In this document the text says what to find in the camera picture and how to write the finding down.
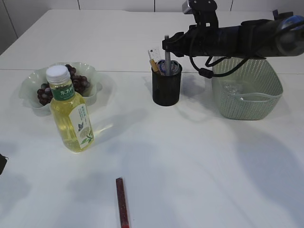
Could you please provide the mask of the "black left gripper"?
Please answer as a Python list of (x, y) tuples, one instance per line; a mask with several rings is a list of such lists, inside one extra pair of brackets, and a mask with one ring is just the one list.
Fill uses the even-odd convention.
[(0, 174), (3, 173), (3, 170), (7, 164), (8, 161), (8, 157), (3, 156), (2, 154), (0, 154)]

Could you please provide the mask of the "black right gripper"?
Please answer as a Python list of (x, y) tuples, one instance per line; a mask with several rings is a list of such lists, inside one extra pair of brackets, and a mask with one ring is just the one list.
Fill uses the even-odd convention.
[[(165, 36), (162, 41), (162, 49), (166, 52), (170, 52), (176, 57), (189, 56), (190, 54), (190, 42), (197, 30), (196, 25), (190, 25), (189, 30), (184, 32), (178, 32), (172, 37)], [(221, 47), (221, 36), (223, 35), (223, 28), (208, 28), (206, 33), (200, 30), (195, 37), (192, 51), (194, 57), (208, 57), (223, 56), (223, 48)]]

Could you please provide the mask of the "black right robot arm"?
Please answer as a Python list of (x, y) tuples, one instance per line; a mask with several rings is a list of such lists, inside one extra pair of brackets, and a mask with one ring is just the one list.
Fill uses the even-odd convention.
[(302, 16), (248, 20), (239, 26), (219, 27), (215, 12), (195, 15), (196, 24), (162, 42), (165, 51), (177, 57), (294, 57), (304, 52)]

